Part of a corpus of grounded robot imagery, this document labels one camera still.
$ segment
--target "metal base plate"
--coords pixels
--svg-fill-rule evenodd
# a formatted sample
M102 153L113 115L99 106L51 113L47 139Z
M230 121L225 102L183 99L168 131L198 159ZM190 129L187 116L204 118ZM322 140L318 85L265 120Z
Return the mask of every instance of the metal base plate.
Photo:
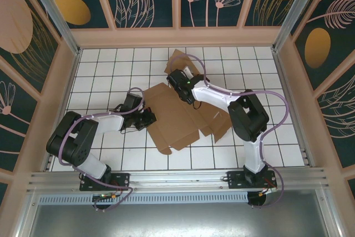
M271 185L267 180L277 187L275 172L273 170L267 170L260 178L260 181L252 186L244 177L244 171L227 172L227 181L229 189L260 189L270 187Z
M112 185L119 185L119 186L129 186L129 173L113 173L112 174ZM97 184L96 182L92 181L88 177L82 177L82 180L80 181L80 191L114 191L114 188L110 187L105 187L100 184Z

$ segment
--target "flattened cardboard box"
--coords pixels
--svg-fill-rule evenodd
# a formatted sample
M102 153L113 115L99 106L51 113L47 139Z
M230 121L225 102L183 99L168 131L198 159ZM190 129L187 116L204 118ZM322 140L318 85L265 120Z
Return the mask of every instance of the flattened cardboard box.
M170 73L169 64L176 55L182 54L175 50L169 59L165 72ZM200 74L189 57L181 57L175 60L174 69L183 69L189 66L194 74ZM208 103L202 103L199 109L180 100L178 94L161 83L145 92L146 106L150 107L157 121L148 127L148 132L157 149L165 155L171 154L173 147L176 150L197 141L199 129L204 136L214 135L215 142L221 139L232 126L229 114Z

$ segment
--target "yellow oval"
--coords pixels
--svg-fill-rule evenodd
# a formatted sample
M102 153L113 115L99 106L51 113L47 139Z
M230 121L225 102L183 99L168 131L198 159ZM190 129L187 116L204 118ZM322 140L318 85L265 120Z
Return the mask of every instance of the yellow oval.
M83 25L90 21L88 6L82 0L54 0L66 22Z
M326 61L331 49L331 37L329 33L316 28L307 37L305 47L306 63L313 69L319 68Z
M31 10L25 0L0 0L0 47L18 54L32 40Z

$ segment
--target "cardboard box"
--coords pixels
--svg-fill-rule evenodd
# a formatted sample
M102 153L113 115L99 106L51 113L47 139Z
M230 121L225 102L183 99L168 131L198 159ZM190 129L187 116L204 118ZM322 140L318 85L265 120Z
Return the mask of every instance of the cardboard box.
M165 72L170 73L171 59L181 54L175 50L169 59ZM195 74L199 71L190 58L182 57L174 62L173 70L189 66ZM202 103L199 109L180 100L174 89L160 83L145 92L146 107L150 107L156 116L156 122L148 127L148 132L159 152L171 154L170 147L181 150L197 141L199 129L204 136L213 134L218 141L232 126L229 114L208 103Z

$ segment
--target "grid floor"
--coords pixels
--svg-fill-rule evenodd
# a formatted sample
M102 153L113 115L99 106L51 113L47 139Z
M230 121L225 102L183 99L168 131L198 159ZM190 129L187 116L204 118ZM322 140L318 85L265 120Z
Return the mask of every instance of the grid floor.
M269 47L176 47L203 59L211 83L232 90L268 89L283 94ZM105 112L123 103L131 87L146 90L166 83L164 69L174 48L85 49L75 75L67 111L80 114ZM283 102L273 95L258 95L269 114L268 127L283 117ZM265 159L275 167L304 166L291 118L265 138ZM91 153L113 170L186 170L241 168L242 140L230 129L217 143L210 135L172 155L156 149L146 129L95 136ZM51 171L68 171L55 158Z

